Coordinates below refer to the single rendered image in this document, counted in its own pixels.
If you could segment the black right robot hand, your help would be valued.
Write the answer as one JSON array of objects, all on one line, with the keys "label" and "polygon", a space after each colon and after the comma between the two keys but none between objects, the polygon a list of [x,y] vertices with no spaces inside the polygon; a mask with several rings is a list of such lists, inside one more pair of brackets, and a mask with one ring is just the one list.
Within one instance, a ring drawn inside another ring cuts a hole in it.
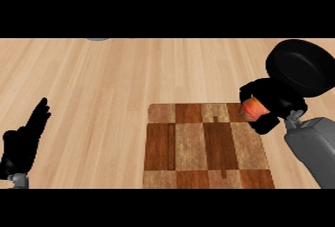
[{"label": "black right robot hand", "polygon": [[286,119],[292,111],[307,110],[304,98],[293,88],[283,82],[271,78],[259,78],[239,88],[239,101],[255,97],[270,110],[256,121],[248,121],[249,127],[259,135],[267,134],[280,123],[279,119]]}]

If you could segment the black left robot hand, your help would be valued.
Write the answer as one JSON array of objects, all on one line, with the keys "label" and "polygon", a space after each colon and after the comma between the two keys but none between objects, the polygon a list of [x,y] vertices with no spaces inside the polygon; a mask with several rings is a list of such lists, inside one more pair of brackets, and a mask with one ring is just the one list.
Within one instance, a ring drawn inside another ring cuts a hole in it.
[{"label": "black left robot hand", "polygon": [[51,116],[47,98],[39,100],[25,126],[3,134],[4,152],[0,160],[0,179],[6,180],[16,173],[31,170],[38,150],[39,137]]}]

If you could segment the orange squash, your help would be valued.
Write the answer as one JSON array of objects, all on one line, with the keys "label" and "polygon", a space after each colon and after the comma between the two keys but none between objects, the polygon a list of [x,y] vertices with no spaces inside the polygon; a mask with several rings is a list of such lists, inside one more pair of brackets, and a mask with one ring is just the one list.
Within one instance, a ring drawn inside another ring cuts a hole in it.
[{"label": "orange squash", "polygon": [[255,97],[246,99],[239,107],[239,115],[245,121],[256,121],[258,118],[267,114],[270,110]]}]

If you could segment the black pot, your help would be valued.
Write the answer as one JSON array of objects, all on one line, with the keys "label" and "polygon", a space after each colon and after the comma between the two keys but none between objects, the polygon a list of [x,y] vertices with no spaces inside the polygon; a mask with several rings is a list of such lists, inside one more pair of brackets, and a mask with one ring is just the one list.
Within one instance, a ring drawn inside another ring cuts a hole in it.
[{"label": "black pot", "polygon": [[335,87],[335,58],[314,43],[287,39],[265,59],[268,77],[287,84],[304,98],[320,96]]}]

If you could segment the checkered wooden cutting board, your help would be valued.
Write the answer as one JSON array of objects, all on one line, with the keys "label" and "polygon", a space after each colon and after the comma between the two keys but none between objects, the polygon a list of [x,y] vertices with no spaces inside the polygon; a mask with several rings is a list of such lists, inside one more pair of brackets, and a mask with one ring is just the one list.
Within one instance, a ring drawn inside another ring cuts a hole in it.
[{"label": "checkered wooden cutting board", "polygon": [[237,108],[237,103],[149,106],[144,188],[274,187],[261,138]]}]

